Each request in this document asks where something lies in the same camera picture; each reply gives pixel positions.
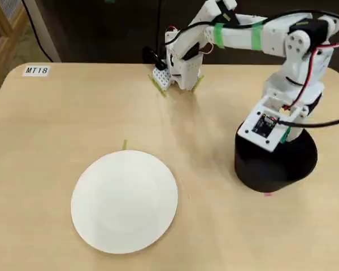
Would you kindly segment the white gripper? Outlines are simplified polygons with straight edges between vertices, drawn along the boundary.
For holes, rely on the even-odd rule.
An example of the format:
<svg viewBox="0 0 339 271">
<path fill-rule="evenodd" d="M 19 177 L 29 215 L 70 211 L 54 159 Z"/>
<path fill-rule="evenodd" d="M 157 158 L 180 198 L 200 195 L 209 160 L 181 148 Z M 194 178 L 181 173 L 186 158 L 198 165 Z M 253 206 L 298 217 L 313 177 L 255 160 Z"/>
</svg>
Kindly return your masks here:
<svg viewBox="0 0 339 271">
<path fill-rule="evenodd" d="M 302 86 L 290 82 L 285 76 L 276 72 L 272 74 L 268 80 L 264 83 L 264 95 L 266 94 L 277 94 L 284 99 L 285 104 L 291 104 L 298 94 L 300 93 Z M 323 94 L 325 86 L 322 82 L 309 82 L 308 86 L 303 91 L 301 97 L 297 100 L 296 106 L 310 106 Z M 288 127 L 289 133 L 287 141 L 291 142 L 297 139 L 303 132 L 303 128 L 299 127 Z"/>
</svg>

